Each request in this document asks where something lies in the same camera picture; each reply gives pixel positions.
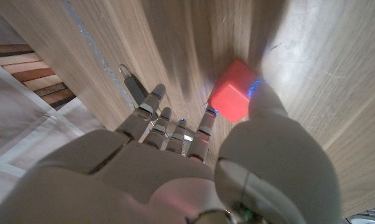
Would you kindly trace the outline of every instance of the wooden surface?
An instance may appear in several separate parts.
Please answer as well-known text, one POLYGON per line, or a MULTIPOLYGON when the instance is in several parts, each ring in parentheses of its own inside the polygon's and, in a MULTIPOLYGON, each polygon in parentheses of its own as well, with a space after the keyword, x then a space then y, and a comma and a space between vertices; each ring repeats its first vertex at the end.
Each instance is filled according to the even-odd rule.
POLYGON ((43 78, 26 81, 23 84, 25 84, 25 86, 30 90, 36 91, 62 82, 63 81, 57 75, 49 75, 43 78))
MULTIPOLYGON (((126 64, 149 90, 164 83, 161 106, 193 130, 217 77, 242 59, 330 155, 343 215, 375 207, 375 1, 69 3, 110 68, 126 64)), ((130 113, 60 1, 0 1, 0 12, 108 129, 130 113)), ((210 166, 232 127, 217 118, 210 166)))
POLYGON ((49 75, 55 75, 55 72, 50 68, 40 68, 24 72, 13 73, 12 76, 20 82, 26 82, 37 78, 47 77, 49 75))
POLYGON ((54 93, 45 95, 42 97, 42 99, 45 100, 46 103, 52 105, 56 102, 62 101, 64 99, 67 99, 73 96, 74 96, 74 93, 71 92, 71 90, 64 89, 64 90, 56 91, 54 93))
POLYGON ((5 65, 3 66, 3 68, 10 74, 13 74, 13 73, 18 73, 18 72, 34 70, 34 69, 49 68, 49 66, 45 62, 39 61, 39 62, 29 62, 29 63, 17 63, 14 65, 5 65))
POLYGON ((0 66, 13 65, 16 63, 38 62, 41 60, 42 59, 37 55, 37 53, 0 57, 0 66))
POLYGON ((5 44, 0 45, 0 54, 14 53, 14 52, 30 52, 31 47, 28 44, 5 44))

